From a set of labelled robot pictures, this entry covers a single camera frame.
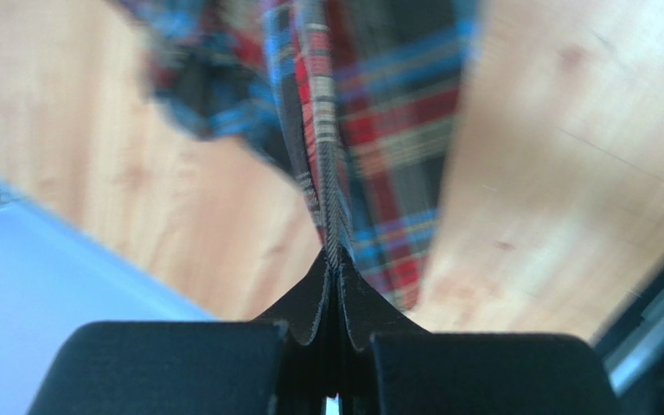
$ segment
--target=wooden floor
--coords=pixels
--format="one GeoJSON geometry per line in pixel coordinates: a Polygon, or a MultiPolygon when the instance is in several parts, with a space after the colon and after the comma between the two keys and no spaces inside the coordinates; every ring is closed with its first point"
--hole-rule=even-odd
{"type": "MultiPolygon", "coordinates": [[[[491,0],[420,306],[435,330],[590,339],[664,253],[664,0],[491,0]]],[[[292,183],[198,144],[99,0],[0,0],[0,176],[217,316],[319,248],[292,183]]]]}

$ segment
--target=red plaid cloth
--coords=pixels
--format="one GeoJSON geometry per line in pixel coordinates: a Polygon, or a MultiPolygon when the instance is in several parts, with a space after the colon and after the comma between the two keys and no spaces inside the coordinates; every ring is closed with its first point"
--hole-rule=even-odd
{"type": "Polygon", "coordinates": [[[199,138],[243,134],[348,249],[417,301],[476,0],[115,0],[153,34],[150,81],[199,138]]]}

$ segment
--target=blue plaid fabric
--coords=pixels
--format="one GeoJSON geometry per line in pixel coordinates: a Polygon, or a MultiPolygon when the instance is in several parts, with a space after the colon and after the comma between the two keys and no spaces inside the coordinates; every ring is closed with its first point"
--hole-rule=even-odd
{"type": "Polygon", "coordinates": [[[244,136],[296,179],[328,251],[411,308],[476,0],[114,1],[151,33],[172,118],[199,139],[244,136]]]}

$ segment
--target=light wood panel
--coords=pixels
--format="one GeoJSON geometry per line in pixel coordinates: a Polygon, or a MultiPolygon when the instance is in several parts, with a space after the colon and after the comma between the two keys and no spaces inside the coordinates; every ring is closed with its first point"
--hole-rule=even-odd
{"type": "Polygon", "coordinates": [[[319,250],[292,184],[150,105],[141,36],[100,1],[0,0],[0,176],[215,315],[251,316],[319,250]]]}
{"type": "Polygon", "coordinates": [[[590,338],[664,253],[664,1],[496,1],[416,319],[590,338]]]}
{"type": "MultiPolygon", "coordinates": [[[[590,338],[664,252],[664,0],[493,0],[412,317],[590,338]]],[[[100,1],[0,0],[0,176],[218,316],[318,250],[292,184],[194,143],[100,1]]]]}

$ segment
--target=white surface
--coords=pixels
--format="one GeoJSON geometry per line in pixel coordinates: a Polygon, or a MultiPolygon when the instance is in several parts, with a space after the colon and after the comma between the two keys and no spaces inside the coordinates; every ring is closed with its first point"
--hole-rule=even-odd
{"type": "Polygon", "coordinates": [[[210,318],[27,203],[0,208],[0,414],[27,411],[59,347],[83,324],[210,318]]]}

